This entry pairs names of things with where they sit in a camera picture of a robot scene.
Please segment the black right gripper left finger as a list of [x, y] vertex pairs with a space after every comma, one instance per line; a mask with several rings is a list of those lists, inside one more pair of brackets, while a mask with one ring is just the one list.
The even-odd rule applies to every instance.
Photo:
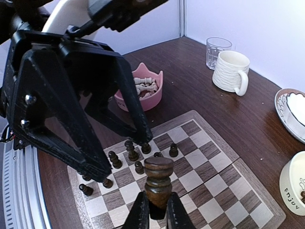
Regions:
[[149, 200], [145, 191], [138, 194], [122, 229], [149, 228]]

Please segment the dark chess pawn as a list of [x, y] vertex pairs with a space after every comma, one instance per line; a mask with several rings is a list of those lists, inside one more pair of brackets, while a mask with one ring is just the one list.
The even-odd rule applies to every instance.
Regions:
[[105, 188], [110, 189], [113, 186], [113, 181], [108, 179], [108, 178], [106, 178], [106, 179], [103, 180], [102, 185]]

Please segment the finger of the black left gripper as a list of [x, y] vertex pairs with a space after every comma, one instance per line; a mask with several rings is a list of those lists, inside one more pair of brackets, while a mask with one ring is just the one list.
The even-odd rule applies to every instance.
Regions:
[[134, 127], [123, 122], [108, 108], [104, 109], [104, 125], [139, 145], [150, 142], [153, 135], [137, 95], [130, 64], [123, 57], [113, 57], [107, 74], [110, 78], [107, 97], [114, 96], [117, 91], [121, 92]]

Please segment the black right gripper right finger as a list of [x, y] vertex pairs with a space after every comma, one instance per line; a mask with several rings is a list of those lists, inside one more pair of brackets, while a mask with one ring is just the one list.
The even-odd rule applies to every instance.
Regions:
[[166, 228], [167, 229], [195, 229], [190, 217], [188, 216], [178, 194], [172, 192], [167, 203], [166, 209]]

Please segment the dark chess rook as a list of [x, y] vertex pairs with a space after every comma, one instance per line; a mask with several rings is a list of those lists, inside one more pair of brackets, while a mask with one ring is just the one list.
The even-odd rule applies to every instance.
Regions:
[[147, 175], [144, 186], [149, 200], [150, 217], [161, 220], [165, 217], [167, 202], [172, 192], [170, 176], [173, 174], [173, 160], [166, 157], [150, 157], [144, 160]]

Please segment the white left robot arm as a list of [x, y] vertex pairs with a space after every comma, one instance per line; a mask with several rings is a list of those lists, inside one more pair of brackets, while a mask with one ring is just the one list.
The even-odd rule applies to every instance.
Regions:
[[0, 115], [14, 135], [97, 182], [112, 167], [88, 117], [137, 144], [153, 135], [130, 64], [94, 42], [101, 27], [121, 32], [161, 0], [3, 0], [0, 40], [10, 40]]

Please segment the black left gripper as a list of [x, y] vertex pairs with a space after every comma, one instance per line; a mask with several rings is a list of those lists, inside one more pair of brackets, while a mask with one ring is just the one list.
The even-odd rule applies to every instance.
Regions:
[[105, 45], [33, 31], [12, 37], [1, 115], [20, 140], [102, 182], [111, 165], [88, 117], [119, 135], [108, 108], [124, 85], [124, 59]]

